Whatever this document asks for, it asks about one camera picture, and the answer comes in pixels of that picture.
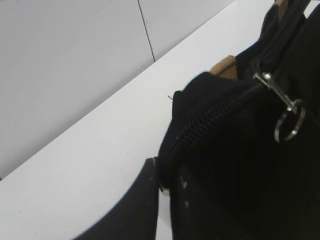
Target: black fabric bag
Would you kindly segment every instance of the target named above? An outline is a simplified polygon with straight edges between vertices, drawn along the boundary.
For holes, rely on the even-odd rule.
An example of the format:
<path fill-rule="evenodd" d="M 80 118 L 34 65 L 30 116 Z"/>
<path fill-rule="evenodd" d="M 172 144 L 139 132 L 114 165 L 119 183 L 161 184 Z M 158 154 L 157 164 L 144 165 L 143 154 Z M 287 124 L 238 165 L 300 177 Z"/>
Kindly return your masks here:
<path fill-rule="evenodd" d="M 320 239 L 320 7 L 277 0 L 250 48 L 173 97 L 158 157 L 78 240 Z"/>

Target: zipper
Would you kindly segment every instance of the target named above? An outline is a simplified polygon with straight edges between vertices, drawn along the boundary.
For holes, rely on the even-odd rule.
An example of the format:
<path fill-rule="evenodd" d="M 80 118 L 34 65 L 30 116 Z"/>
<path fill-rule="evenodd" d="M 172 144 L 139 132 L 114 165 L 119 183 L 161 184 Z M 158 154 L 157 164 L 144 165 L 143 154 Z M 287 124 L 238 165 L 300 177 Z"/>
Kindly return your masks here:
<path fill-rule="evenodd" d="M 179 167 L 179 156 L 186 150 L 195 147 L 211 131 L 219 130 L 220 125 L 232 113 L 240 110 L 253 97 L 267 91 L 260 82 L 254 83 L 250 88 L 238 91 L 234 96 L 213 103 L 208 109 L 201 111 L 190 120 L 176 135 L 174 143 L 164 155 L 159 155 L 160 167 L 160 189 L 168 190 L 172 177 Z"/>

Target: bag strap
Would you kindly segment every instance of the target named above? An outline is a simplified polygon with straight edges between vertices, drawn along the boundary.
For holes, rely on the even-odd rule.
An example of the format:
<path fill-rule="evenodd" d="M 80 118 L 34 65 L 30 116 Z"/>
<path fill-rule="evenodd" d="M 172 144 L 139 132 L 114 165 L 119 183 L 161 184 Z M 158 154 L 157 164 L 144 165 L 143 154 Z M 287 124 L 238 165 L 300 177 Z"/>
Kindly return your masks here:
<path fill-rule="evenodd" d="M 260 55 L 251 63 L 254 73 L 261 73 L 262 69 L 273 68 L 277 59 L 283 53 L 290 38 L 294 35 L 297 25 L 311 0 L 292 0 L 285 12 L 278 31 Z"/>

